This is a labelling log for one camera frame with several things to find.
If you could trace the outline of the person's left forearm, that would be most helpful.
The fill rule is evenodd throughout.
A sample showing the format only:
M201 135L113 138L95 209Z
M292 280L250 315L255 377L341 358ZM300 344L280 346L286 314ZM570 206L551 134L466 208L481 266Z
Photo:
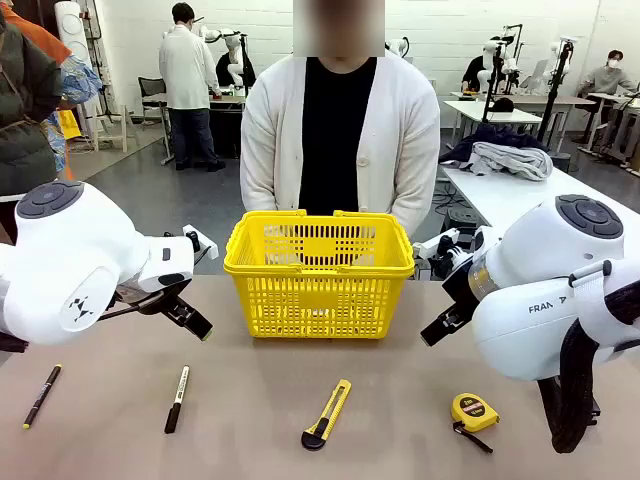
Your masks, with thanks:
M438 151L402 155L395 175L391 214L412 236L426 218L432 203L438 168Z

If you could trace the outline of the person in white coat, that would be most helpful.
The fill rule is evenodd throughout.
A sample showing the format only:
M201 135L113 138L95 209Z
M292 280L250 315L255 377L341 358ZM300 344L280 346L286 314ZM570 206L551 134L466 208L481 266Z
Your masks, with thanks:
M171 140L177 170L188 165L188 152L198 147L209 172L225 168L217 158L210 129L209 93L218 93L213 56L205 42L192 32L195 13L179 2L172 7L174 26L159 48L159 71L166 87Z

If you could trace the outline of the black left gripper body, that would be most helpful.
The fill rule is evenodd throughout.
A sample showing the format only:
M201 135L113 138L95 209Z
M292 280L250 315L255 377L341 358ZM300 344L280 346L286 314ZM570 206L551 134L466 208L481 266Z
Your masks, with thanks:
M138 312L154 315L174 312L176 308L183 308L186 305L180 295L191 282L191 279L182 280L149 293L143 291L133 281L128 281L116 288L112 300L112 313L123 315Z

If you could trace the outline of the seated person in black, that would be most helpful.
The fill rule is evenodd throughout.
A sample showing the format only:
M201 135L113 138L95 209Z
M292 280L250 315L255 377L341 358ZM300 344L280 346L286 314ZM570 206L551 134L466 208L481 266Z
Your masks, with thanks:
M478 80L478 74L484 70L484 57L482 55L471 60L462 77L461 91L479 92L480 81Z

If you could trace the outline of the yellow plastic shopping basket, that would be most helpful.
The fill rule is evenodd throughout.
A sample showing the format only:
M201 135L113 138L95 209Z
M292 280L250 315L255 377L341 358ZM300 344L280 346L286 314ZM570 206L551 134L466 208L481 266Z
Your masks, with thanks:
M253 337L382 339L415 263L390 214L252 211L233 229L224 269Z

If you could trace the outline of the blue patterned garment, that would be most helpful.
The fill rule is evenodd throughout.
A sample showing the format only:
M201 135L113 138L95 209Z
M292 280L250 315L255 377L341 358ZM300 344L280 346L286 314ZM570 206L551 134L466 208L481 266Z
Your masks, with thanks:
M95 97L102 88L102 82L93 69L75 55L62 64L61 78L62 103L58 106L61 110L73 112L77 106Z

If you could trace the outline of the yellow utility knife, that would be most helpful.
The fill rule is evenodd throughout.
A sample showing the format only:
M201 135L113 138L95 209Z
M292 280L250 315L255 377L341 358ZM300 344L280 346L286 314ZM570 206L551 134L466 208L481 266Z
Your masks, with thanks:
M339 380L318 420L302 432L301 445L303 448L308 451L318 451L325 446L348 398L351 387L349 380Z

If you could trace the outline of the white wooden stool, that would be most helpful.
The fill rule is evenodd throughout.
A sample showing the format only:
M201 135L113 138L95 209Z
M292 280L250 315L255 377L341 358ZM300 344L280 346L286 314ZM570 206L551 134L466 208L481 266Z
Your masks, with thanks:
M115 113L104 113L96 101L86 104L91 146L95 152L102 144L119 145L123 153L129 150L129 140L139 146L138 131L125 104Z

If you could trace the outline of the black pen yellow cap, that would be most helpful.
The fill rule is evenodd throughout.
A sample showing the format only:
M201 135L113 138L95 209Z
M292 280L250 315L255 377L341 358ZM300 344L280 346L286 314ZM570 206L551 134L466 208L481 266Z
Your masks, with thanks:
M34 404L32 405L31 409L29 410L24 422L23 422L23 429L24 430L28 430L31 428L31 426L33 425L33 422L35 421L40 408L42 407L45 399L47 398L49 392L51 391L52 386L54 385L54 383L56 382L57 378L59 377L60 373L62 371L62 365L61 364L57 364L54 366L54 368L52 369L51 373L49 374L48 378L46 379L44 385L42 386L40 393L38 394L38 396L36 397L36 400L34 401Z

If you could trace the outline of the black stool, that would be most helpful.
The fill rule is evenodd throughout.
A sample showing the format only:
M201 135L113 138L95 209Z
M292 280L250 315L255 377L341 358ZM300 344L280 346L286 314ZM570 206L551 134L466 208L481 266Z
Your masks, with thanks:
M476 228L483 224L483 221L473 209L465 207L449 208L445 220L450 228Z

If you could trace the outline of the white background table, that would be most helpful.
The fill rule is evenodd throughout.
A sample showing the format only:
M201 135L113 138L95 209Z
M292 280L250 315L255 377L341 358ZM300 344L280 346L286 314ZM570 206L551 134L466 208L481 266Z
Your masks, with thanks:
M449 100L444 105L455 113L451 139L446 143L448 150L471 134L480 123L508 125L514 129L524 127L530 132L536 132L542 123L540 117L519 109L513 112L487 112L486 105L481 102Z

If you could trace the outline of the large white table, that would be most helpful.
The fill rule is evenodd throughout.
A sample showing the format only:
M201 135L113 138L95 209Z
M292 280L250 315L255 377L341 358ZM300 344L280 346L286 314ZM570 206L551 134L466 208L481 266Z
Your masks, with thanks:
M442 171L482 219L493 227L506 229L545 200L564 194L579 194L599 200L613 209L622 220L628 237L640 236L640 214L558 169L554 169L544 182L500 172L474 175L448 166L444 166Z

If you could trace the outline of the seated person with mask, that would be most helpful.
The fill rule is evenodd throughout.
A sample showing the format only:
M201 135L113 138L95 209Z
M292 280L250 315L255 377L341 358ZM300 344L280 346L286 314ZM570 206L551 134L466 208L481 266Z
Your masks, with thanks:
M589 72L577 89L578 97L591 93L615 95L619 88L629 92L640 90L640 82L632 81L620 67L624 54L620 50L611 50L606 63Z

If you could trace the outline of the black office chair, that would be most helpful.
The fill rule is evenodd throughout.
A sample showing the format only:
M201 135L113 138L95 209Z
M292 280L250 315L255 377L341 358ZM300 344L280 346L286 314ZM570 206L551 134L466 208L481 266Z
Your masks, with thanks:
M166 107L166 86L162 78L138 78L138 85L141 96L142 117L147 121L147 112L157 110L160 115L160 122L165 123L164 109Z

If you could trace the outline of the tall white appliance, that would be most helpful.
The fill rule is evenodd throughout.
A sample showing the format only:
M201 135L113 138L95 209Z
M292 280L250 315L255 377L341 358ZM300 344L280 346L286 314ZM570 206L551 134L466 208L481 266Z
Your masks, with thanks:
M81 19L80 5L74 1L59 1L54 5L54 12L62 43L71 51L71 55L77 56L93 69L84 23ZM99 105L98 94L88 102L96 101ZM87 120L88 113L86 107L88 102L78 106L78 110L84 134L90 138L90 127Z

